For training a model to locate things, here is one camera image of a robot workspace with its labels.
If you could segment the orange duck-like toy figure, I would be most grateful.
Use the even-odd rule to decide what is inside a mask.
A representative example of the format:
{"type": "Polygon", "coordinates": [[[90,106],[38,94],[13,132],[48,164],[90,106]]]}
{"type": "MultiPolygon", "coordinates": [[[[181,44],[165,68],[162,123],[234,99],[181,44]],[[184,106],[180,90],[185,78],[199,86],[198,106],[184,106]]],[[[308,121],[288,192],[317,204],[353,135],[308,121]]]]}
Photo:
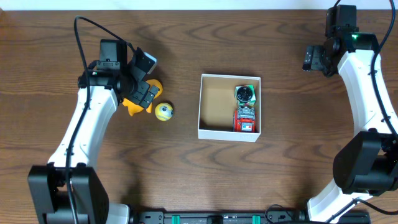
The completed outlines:
{"type": "MultiPolygon", "coordinates": [[[[159,97],[162,94],[163,86],[160,81],[158,81],[156,79],[151,79],[151,80],[148,80],[147,83],[150,85],[150,87],[156,86],[159,89],[157,91],[157,93],[154,95],[154,99],[156,99],[157,97],[159,97]]],[[[128,99],[123,100],[123,105],[125,107],[127,107],[130,116],[133,116],[134,114],[140,113],[141,111],[144,110],[143,107],[134,104],[133,102],[129,101],[128,99]]],[[[152,113],[152,105],[153,105],[153,103],[150,103],[149,107],[146,108],[147,113],[152,113]]]]}

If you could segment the yellow minion ball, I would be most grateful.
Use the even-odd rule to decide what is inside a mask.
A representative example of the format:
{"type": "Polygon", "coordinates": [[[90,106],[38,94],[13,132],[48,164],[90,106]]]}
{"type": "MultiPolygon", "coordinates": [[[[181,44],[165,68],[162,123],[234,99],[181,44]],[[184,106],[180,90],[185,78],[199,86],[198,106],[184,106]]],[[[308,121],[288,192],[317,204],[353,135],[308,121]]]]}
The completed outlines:
{"type": "Polygon", "coordinates": [[[161,121],[168,121],[174,115],[173,107],[168,103],[159,103],[155,107],[155,116],[161,121]]]}

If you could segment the rubik's cube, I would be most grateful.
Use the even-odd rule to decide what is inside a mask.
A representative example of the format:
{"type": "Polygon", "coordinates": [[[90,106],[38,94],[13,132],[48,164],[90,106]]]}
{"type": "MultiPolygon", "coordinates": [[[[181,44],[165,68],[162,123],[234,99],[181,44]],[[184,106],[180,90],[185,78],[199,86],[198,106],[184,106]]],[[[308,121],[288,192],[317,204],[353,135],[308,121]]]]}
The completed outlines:
{"type": "Polygon", "coordinates": [[[254,106],[254,104],[256,103],[256,94],[255,94],[255,97],[254,97],[254,99],[251,101],[251,102],[249,102],[249,103],[239,103],[238,101],[237,101],[237,99],[236,99],[236,102],[237,102],[237,104],[239,105],[239,106],[254,106]]]}

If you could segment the black round cap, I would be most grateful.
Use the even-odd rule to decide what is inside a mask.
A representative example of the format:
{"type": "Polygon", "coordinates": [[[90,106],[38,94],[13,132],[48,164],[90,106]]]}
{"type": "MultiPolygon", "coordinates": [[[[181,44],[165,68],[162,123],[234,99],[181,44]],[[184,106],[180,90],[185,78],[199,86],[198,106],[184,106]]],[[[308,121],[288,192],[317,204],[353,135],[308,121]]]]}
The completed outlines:
{"type": "Polygon", "coordinates": [[[252,85],[237,86],[234,95],[239,103],[249,103],[255,97],[254,87],[252,85]]]}

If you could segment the red toy robot car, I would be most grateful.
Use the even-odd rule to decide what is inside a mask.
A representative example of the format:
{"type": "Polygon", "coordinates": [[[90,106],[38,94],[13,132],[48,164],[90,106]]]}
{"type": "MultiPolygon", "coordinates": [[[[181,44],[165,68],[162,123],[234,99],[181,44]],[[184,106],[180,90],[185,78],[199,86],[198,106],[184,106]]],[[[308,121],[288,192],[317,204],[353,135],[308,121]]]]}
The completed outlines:
{"type": "Polygon", "coordinates": [[[254,133],[256,127],[255,109],[239,106],[234,112],[234,132],[254,133]]]}

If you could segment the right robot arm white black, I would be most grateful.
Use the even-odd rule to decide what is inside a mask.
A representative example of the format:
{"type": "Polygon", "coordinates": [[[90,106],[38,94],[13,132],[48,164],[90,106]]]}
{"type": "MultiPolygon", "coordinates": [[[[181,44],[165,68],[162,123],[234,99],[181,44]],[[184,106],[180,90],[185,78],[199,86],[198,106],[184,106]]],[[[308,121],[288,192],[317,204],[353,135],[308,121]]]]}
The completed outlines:
{"type": "Polygon", "coordinates": [[[297,220],[355,223],[364,216],[348,212],[372,197],[397,190],[397,114],[381,70],[384,41],[360,32],[354,5],[336,2],[326,13],[326,41],[307,47],[303,70],[338,74],[346,87],[353,115],[354,137],[333,161],[333,179],[307,202],[297,220]]]}

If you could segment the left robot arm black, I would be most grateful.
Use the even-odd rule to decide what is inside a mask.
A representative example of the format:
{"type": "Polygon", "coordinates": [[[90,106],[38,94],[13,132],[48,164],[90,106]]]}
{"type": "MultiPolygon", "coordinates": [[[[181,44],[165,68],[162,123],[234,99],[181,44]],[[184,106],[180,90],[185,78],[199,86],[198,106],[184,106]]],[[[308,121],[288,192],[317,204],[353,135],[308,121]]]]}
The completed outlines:
{"type": "Polygon", "coordinates": [[[128,205],[111,203],[96,174],[98,154],[112,115],[130,101],[147,109],[160,86],[144,77],[157,60],[140,48],[127,57],[122,40],[100,42],[99,59],[78,79],[78,101],[67,131],[45,166],[27,181],[39,223],[129,223],[128,205]]]}

